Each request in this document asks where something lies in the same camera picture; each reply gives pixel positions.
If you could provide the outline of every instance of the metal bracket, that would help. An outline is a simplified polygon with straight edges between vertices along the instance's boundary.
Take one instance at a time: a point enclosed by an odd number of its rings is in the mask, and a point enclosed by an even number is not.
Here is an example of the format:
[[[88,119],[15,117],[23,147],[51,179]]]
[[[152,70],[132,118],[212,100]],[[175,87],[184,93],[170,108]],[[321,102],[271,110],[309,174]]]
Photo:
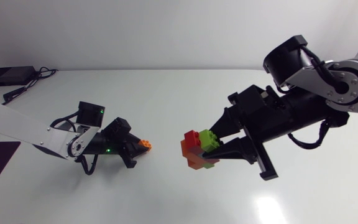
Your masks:
[[[81,126],[86,126],[87,129],[83,134],[76,134],[76,137],[71,139],[70,142],[67,144],[67,152],[70,157],[76,157],[83,153],[84,149],[87,145],[91,142],[95,134],[98,132],[99,127],[88,126],[84,124],[78,124]]]
[[[294,75],[286,80],[288,84],[298,86],[304,90],[308,90],[327,100],[347,104],[351,103],[358,97],[358,77],[351,72],[345,71],[330,71],[334,76],[349,85],[349,91],[345,94],[340,94],[335,89],[328,85],[320,78],[317,71],[310,68],[302,68]]]

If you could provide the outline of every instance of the black cable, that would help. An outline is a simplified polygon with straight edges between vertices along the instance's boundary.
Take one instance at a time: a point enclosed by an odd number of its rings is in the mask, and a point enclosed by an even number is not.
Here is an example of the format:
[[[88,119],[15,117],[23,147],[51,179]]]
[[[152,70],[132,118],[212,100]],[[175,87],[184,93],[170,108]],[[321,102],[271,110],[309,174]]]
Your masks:
[[[276,89],[279,93],[283,93],[283,94],[287,94],[287,93],[291,92],[291,90],[283,90],[278,85],[276,85]]]
[[[311,57],[311,64],[316,69],[318,75],[323,79],[328,85],[336,88],[337,84],[339,83],[335,76],[324,66],[325,62],[320,61],[320,58],[317,57],[311,50],[309,50],[306,46],[301,46],[301,49]]]
[[[326,119],[323,121],[320,125],[320,132],[319,132],[319,138],[315,143],[305,143],[297,140],[292,133],[288,134],[288,137],[299,147],[303,149],[316,149],[323,143],[324,137],[326,136],[329,128],[331,127],[331,122]]]
[[[72,128],[73,128],[73,131],[74,132],[77,132],[77,130],[75,129],[75,125],[72,121],[70,121],[69,119],[66,120],[69,124],[71,124]]]
[[[75,162],[80,162],[82,165],[82,168],[84,168],[85,174],[91,175],[91,174],[93,174],[93,172],[96,168],[97,161],[98,161],[98,155],[94,155],[92,166],[91,166],[90,170],[88,170],[88,163],[86,162],[86,158],[84,155],[78,156]]]
[[[7,105],[12,100],[16,99],[21,94],[23,94],[25,91],[27,91],[29,88],[33,87],[40,79],[49,78],[52,75],[54,75],[57,71],[58,71],[57,69],[49,69],[47,67],[41,67],[40,70],[37,72],[37,75],[30,81],[30,83],[21,92],[19,92],[18,94],[12,96],[12,98],[10,98],[9,100],[3,102],[2,105]],[[45,73],[45,72],[50,72],[50,74],[46,75],[46,76],[42,76],[42,74]]]
[[[67,121],[67,122],[69,122],[69,123],[71,124],[71,126],[73,127],[74,132],[77,132],[77,130],[75,129],[74,123],[73,123],[72,121],[70,121],[70,118],[74,118],[74,117],[77,116],[77,115],[78,115],[78,111],[75,112],[75,113],[73,113],[73,114],[70,114],[70,115],[68,115],[68,116],[66,116],[66,117],[64,117],[64,118],[58,118],[58,119],[56,119],[55,121],[53,121],[53,122],[50,124],[50,127],[51,127],[51,128],[54,128],[58,123],[61,123],[61,122],[63,122],[63,121]]]

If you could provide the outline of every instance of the black box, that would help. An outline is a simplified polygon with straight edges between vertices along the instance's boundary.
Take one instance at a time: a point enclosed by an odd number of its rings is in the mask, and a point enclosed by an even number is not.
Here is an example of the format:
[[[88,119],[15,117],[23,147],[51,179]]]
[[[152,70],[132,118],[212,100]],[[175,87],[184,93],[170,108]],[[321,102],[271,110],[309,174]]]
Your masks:
[[[27,85],[36,74],[33,66],[0,68],[0,86]]]

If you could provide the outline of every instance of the white table surface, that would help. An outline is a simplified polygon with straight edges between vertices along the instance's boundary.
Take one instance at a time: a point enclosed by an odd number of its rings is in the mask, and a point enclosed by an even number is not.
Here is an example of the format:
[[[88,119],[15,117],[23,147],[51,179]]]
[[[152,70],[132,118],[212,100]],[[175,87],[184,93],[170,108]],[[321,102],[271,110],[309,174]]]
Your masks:
[[[103,127],[125,118],[153,149],[134,169],[101,156],[87,176],[79,164],[22,143],[0,175],[0,224],[358,223],[358,114],[312,151],[287,137],[266,143],[277,179],[262,180],[257,164],[241,160],[187,167],[183,134],[210,128],[230,106],[227,96],[251,84],[273,81],[255,70],[112,70],[58,72],[38,82],[8,106],[50,124],[79,101],[102,105]],[[0,87],[1,102],[11,89]],[[314,141],[318,127],[296,137]]]

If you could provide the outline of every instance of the orange lego brick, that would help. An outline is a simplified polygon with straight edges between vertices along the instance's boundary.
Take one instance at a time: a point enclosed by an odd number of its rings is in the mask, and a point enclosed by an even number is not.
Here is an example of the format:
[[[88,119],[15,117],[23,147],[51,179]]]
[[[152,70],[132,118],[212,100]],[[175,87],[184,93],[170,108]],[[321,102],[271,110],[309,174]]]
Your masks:
[[[152,145],[149,143],[148,140],[140,140],[138,144],[147,147],[148,148],[147,152],[150,152],[150,150],[152,150]]]
[[[195,162],[191,162],[190,160],[187,160],[187,165],[195,170],[203,168],[202,165],[196,164]]]

